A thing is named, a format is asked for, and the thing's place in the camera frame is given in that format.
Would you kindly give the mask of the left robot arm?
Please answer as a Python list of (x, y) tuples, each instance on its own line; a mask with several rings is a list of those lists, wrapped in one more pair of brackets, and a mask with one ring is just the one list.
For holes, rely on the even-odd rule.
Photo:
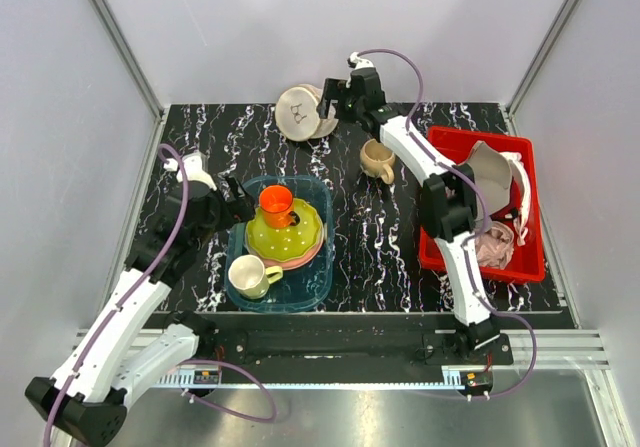
[(147, 232), (133, 242), (116, 288), (85, 338), (54, 374), (30, 381), (25, 396), (48, 428), (86, 446), (106, 446), (128, 410), (169, 370), (189, 359), (216, 357), (215, 323), (191, 311), (176, 314), (134, 357), (125, 355), (213, 235), (254, 218), (254, 198), (234, 178), (226, 182), (229, 198), (202, 180), (171, 191)]

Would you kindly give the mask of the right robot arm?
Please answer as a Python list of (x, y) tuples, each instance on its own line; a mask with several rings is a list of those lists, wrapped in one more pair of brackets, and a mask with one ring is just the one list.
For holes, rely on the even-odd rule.
[(355, 68), (347, 80), (324, 81), (317, 112), (325, 118), (331, 109), (339, 121), (362, 128), (388, 148), (420, 182), (419, 222), (436, 242), (453, 294), (455, 354), (466, 363), (480, 361), (500, 331), (476, 256), (476, 217), (485, 203), (472, 167), (446, 158), (417, 130), (409, 115), (386, 100), (372, 66)]

